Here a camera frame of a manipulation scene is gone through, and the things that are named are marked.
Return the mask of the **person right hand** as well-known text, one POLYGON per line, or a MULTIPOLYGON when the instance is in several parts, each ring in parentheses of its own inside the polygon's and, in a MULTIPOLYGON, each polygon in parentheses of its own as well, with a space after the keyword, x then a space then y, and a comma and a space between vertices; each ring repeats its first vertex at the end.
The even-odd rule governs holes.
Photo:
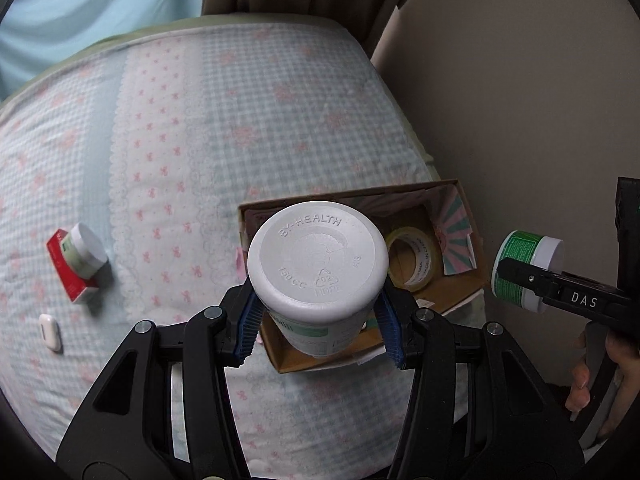
POLYGON ((639 445, 639 349, 607 328, 586 325, 585 355, 573 370, 566 401, 582 448, 606 441, 639 445))

